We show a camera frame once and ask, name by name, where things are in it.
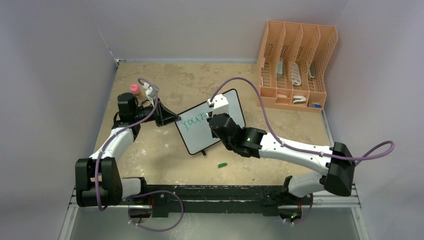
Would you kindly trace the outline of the white whiteboard black frame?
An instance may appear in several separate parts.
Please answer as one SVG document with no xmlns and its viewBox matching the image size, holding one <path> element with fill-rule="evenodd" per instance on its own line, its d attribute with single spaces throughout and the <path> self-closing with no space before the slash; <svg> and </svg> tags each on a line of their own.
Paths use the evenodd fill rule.
<svg viewBox="0 0 424 240">
<path fill-rule="evenodd" d="M 240 98 L 236 89 L 232 88 L 223 93 L 229 103 L 229 115 L 240 127 L 246 126 Z M 207 122 L 210 108 L 206 101 L 203 101 L 183 112 L 179 113 L 179 121 L 175 125 L 190 155 L 203 152 L 210 146 L 218 143 L 219 138 L 213 138 Z"/>
</svg>

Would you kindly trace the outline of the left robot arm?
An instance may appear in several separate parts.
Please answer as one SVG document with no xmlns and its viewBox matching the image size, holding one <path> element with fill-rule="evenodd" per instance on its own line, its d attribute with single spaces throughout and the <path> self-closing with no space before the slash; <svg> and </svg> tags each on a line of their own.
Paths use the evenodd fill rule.
<svg viewBox="0 0 424 240">
<path fill-rule="evenodd" d="M 133 93 L 117 97 L 118 112 L 103 145 L 75 164 L 75 196 L 79 207 L 116 206 L 130 197 L 138 205 L 146 203 L 149 191 L 143 177 L 121 178 L 117 162 L 135 142 L 141 124 L 154 121 L 157 127 L 175 123 L 181 118 L 157 99 L 147 107 L 140 106 Z"/>
</svg>

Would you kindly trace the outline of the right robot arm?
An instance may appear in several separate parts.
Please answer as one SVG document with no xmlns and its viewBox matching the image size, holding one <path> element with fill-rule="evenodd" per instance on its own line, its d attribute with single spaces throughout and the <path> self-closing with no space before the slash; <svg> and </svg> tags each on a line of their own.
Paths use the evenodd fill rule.
<svg viewBox="0 0 424 240">
<path fill-rule="evenodd" d="M 333 147 L 310 145 L 283 138 L 275 139 L 265 130 L 240 127 L 226 113 L 208 119 L 213 138 L 221 140 L 225 148 L 245 158 L 281 160 L 310 169 L 307 174 L 286 178 L 280 196 L 288 204 L 320 191 L 349 197 L 356 164 L 340 158 L 349 151 L 342 143 Z"/>
</svg>

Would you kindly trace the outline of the green marker cap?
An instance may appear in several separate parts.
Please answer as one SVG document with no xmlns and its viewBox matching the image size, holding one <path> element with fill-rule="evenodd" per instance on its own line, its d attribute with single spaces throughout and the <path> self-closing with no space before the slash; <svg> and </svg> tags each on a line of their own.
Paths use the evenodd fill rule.
<svg viewBox="0 0 424 240">
<path fill-rule="evenodd" d="M 226 163 L 226 162 L 223 162 L 223 163 L 219 163 L 218 165 L 217 165 L 217 167 L 218 168 L 222 168 L 222 167 L 225 167 L 225 166 L 227 166 L 228 164 Z"/>
</svg>

